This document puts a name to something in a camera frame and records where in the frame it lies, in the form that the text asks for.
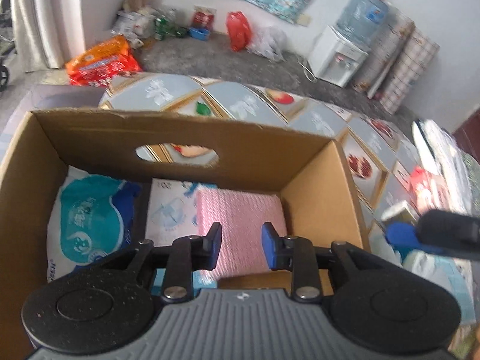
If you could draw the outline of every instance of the cardboard box wall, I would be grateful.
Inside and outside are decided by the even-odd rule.
[[[136,155],[137,147],[155,143],[209,147],[219,161],[189,166],[147,162]],[[290,234],[317,246],[336,239],[366,245],[347,161],[330,139],[172,113],[30,112],[0,166],[1,359],[22,359],[32,351],[20,312],[26,297],[46,284],[47,223],[68,165],[137,182],[178,179],[277,193]],[[220,286],[290,288],[290,274],[232,278]]]

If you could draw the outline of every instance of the pink bubble wrap package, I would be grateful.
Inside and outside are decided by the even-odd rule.
[[[204,278],[214,281],[269,271],[262,249],[264,222],[272,222],[280,237],[287,235],[282,204],[275,195],[201,189],[197,192],[197,216],[201,236],[213,222],[222,224],[217,267],[202,271]]]

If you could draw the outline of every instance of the clear plastic bag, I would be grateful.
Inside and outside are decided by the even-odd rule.
[[[284,61],[282,51],[287,45],[287,36],[278,27],[254,28],[247,50],[274,62]]]

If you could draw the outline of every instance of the wheel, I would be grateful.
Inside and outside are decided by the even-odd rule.
[[[7,67],[3,64],[0,64],[0,92],[6,89],[9,76],[10,74]]]

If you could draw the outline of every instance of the metal screw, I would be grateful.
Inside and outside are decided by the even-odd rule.
[[[298,288],[295,294],[302,299],[313,299],[320,296],[320,290],[315,287],[305,286]]]
[[[168,287],[164,295],[169,299],[181,299],[184,298],[187,294],[187,290],[180,286]]]

